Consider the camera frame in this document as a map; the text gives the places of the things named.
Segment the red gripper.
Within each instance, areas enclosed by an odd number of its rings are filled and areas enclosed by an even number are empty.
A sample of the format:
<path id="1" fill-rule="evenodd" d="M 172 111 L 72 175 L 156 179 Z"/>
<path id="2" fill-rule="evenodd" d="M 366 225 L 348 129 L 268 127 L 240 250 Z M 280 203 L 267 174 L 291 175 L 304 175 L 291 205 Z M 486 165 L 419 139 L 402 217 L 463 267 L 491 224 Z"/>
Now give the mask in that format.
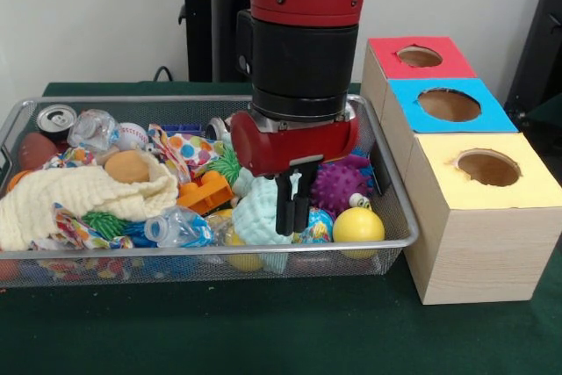
<path id="1" fill-rule="evenodd" d="M 279 175 L 276 231 L 284 236 L 292 231 L 302 233 L 308 226 L 310 192 L 319 166 L 309 162 L 341 159 L 358 139 L 358 118 L 350 104 L 340 118 L 322 122 L 273 120 L 249 108 L 232 116 L 230 128 L 234 152 L 243 168 L 255 177 Z M 299 165 L 292 229 L 292 182 L 286 171 Z"/>

